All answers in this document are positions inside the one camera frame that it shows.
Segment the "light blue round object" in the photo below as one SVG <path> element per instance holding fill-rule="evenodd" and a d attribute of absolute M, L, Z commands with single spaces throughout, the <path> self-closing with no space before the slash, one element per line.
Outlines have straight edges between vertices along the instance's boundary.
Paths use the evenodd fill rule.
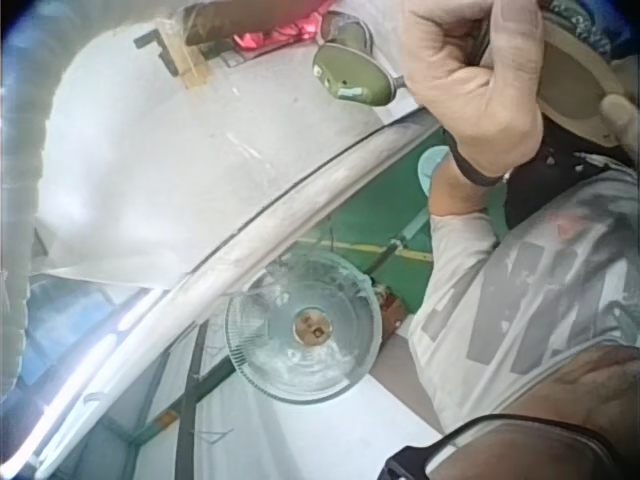
<path fill-rule="evenodd" d="M 420 179 L 420 186 L 422 186 L 422 190 L 426 196 L 429 196 L 433 172 L 448 153 L 449 147 L 446 145 L 438 145 L 437 147 L 431 147 L 420 157 L 420 161 L 418 162 L 418 178 Z"/>

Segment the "yellow floor line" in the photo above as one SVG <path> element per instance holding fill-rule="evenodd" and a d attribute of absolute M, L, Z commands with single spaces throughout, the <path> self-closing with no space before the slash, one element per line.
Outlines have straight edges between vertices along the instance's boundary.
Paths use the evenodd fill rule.
<path fill-rule="evenodd" d="M 318 243 L 317 240 L 312 238 L 299 238 L 299 242 L 302 243 Z M 319 245 L 323 247 L 331 247 L 330 240 L 323 240 L 319 243 Z M 333 242 L 333 248 L 338 248 L 342 250 L 357 250 L 358 252 L 367 252 L 367 253 L 382 253 L 384 252 L 386 247 L 379 247 L 378 245 L 367 245 L 364 243 L 346 243 L 346 242 Z M 394 255 L 403 258 L 409 258 L 411 260 L 418 260 L 420 262 L 429 262 L 433 263 L 433 255 L 426 252 L 418 252 L 416 250 L 396 250 Z"/>

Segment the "gray printed t-shirt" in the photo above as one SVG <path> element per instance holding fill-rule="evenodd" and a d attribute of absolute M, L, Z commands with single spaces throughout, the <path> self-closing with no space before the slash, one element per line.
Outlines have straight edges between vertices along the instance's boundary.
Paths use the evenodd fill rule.
<path fill-rule="evenodd" d="M 637 182 L 628 170 L 582 182 L 497 247 L 484 214 L 432 218 L 434 271 L 409 343 L 446 431 L 590 346 L 640 346 Z"/>

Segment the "fluorescent light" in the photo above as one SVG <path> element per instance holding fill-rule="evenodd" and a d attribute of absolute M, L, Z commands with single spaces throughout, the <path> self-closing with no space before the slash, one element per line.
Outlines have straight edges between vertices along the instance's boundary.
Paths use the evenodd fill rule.
<path fill-rule="evenodd" d="M 113 351 L 117 340 L 118 337 L 116 335 L 107 335 L 91 349 L 66 381 L 56 398 L 53 399 L 53 402 L 45 409 L 42 418 L 40 418 L 20 449 L 0 466 L 0 475 L 3 479 L 13 478 L 22 470 L 65 408 L 80 389 L 85 387 L 89 378 L 102 365 L 103 360 Z"/>
<path fill-rule="evenodd" d="M 147 313 L 147 310 L 151 308 L 153 302 L 160 298 L 162 292 L 163 290 L 157 288 L 147 293 L 131 310 L 124 314 L 122 320 L 120 320 L 120 323 L 118 324 L 118 331 L 124 332 L 135 325 L 136 322 L 140 320 L 140 317 Z"/>

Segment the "green floor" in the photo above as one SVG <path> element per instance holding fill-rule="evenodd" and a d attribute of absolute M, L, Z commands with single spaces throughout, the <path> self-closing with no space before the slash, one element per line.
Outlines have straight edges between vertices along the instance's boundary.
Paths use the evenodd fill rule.
<path fill-rule="evenodd" d="M 418 181 L 418 161 L 422 153 L 442 144 L 442 133 L 435 132 L 421 145 L 382 172 L 364 188 L 338 207 L 328 218 L 303 235 L 298 248 L 311 248 L 312 241 L 323 240 L 314 248 L 330 249 L 365 270 L 377 257 L 372 247 L 384 248 L 389 241 L 426 208 L 427 199 Z M 499 234 L 506 232 L 502 214 L 504 192 L 496 190 L 491 197 L 489 213 Z M 424 297 L 433 265 L 425 258 L 431 253 L 429 224 L 411 239 L 403 256 L 393 256 L 373 277 L 389 285 L 415 312 Z"/>

